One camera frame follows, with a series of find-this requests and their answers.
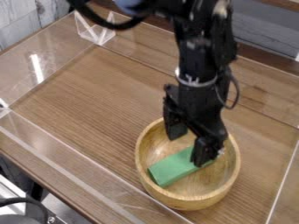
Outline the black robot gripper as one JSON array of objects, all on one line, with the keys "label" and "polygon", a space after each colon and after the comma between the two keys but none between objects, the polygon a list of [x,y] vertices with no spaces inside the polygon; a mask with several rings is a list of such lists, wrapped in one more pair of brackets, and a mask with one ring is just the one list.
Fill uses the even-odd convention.
[{"label": "black robot gripper", "polygon": [[204,82],[176,78],[178,84],[164,86],[163,120],[172,141],[191,130],[196,136],[191,162],[203,167],[220,154],[228,138],[220,117],[228,98],[230,79],[215,76]]}]

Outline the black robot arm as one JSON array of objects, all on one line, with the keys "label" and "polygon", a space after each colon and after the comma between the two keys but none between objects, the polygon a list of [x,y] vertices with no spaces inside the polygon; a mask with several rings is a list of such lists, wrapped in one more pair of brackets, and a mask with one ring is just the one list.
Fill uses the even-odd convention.
[{"label": "black robot arm", "polygon": [[128,15],[156,15],[172,23],[179,48],[178,83],[164,86],[166,133],[175,140],[188,131],[196,136],[191,162],[202,167],[215,160],[228,132],[220,118],[231,87],[239,82],[230,64],[238,56],[232,33],[231,0],[115,0]]}]

